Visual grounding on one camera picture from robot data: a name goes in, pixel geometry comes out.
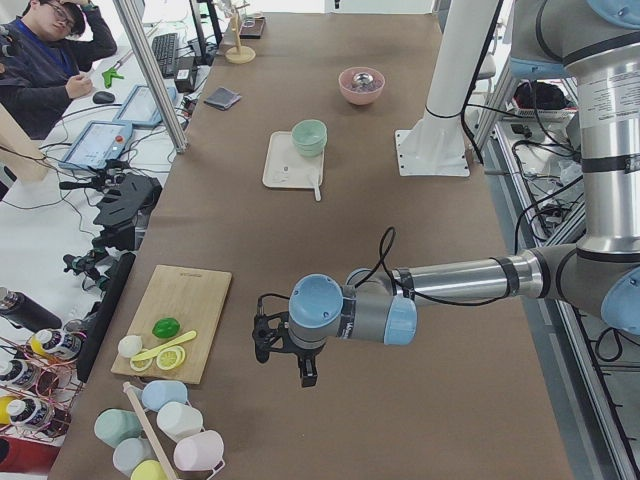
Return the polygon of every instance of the pink mug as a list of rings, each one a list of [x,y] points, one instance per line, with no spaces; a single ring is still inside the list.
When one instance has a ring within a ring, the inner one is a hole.
[[[210,470],[213,473],[207,478],[209,480],[224,467],[223,452],[220,434],[205,430],[180,440],[173,451],[173,462],[184,472]]]

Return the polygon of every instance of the black computer mouse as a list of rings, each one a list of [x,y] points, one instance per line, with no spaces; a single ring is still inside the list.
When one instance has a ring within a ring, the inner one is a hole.
[[[105,103],[113,103],[116,99],[116,96],[113,93],[109,92],[96,92],[93,95],[93,103],[97,103],[98,105],[103,105]]]

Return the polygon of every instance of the person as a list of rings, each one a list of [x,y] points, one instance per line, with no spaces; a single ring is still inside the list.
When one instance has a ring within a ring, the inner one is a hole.
[[[68,38],[81,36],[86,23],[91,41]],[[117,45],[91,0],[30,0],[23,16],[6,27],[19,51],[3,59],[0,102],[29,137],[41,140],[73,99],[92,91],[91,79],[81,72],[114,55]]]

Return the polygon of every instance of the wooden cutting board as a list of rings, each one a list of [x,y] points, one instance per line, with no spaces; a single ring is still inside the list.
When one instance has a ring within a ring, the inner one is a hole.
[[[171,338],[156,338],[151,333],[153,326],[161,318],[173,317],[180,322],[176,336],[189,330],[195,330],[198,336],[181,344],[187,356],[173,370],[160,370],[154,360],[148,369],[136,372],[129,366],[129,359],[118,355],[111,372],[200,383],[230,283],[229,272],[156,266],[127,335],[140,335],[144,348],[157,347]]]

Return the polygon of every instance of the glasses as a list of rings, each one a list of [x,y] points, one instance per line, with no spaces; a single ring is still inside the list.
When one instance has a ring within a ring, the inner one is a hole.
[[[64,23],[64,25],[71,30],[74,26],[74,21],[69,18],[69,16],[65,13],[64,8],[54,4],[54,3],[47,3],[47,5],[49,5],[51,8],[53,8],[53,13],[55,14],[56,20]]]

